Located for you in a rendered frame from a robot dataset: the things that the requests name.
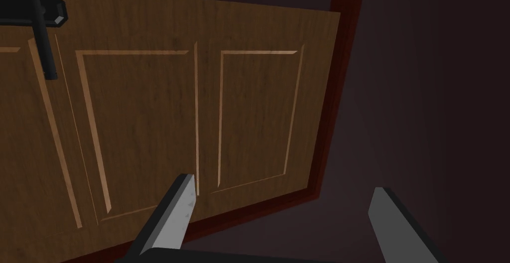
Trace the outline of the brown wooden panelled door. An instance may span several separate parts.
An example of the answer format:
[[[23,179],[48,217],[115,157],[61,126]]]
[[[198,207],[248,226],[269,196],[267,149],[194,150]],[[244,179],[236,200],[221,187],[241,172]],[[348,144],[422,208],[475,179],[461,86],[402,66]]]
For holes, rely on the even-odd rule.
[[[216,0],[64,0],[45,81],[0,27],[0,263],[132,241],[181,173],[193,222],[307,187],[340,14]]]

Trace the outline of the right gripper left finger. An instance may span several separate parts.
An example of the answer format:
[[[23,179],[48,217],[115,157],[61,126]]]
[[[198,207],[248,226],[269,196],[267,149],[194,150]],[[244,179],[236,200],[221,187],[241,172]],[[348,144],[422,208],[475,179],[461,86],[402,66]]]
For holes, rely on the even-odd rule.
[[[195,203],[194,175],[178,175],[133,241],[127,256],[141,256],[153,248],[179,249]]]

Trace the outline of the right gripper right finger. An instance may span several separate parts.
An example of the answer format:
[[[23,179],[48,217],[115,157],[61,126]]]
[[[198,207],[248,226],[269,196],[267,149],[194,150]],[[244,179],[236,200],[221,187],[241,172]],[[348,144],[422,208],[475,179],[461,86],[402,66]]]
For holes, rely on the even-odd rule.
[[[368,217],[385,263],[449,263],[390,188],[374,189]]]

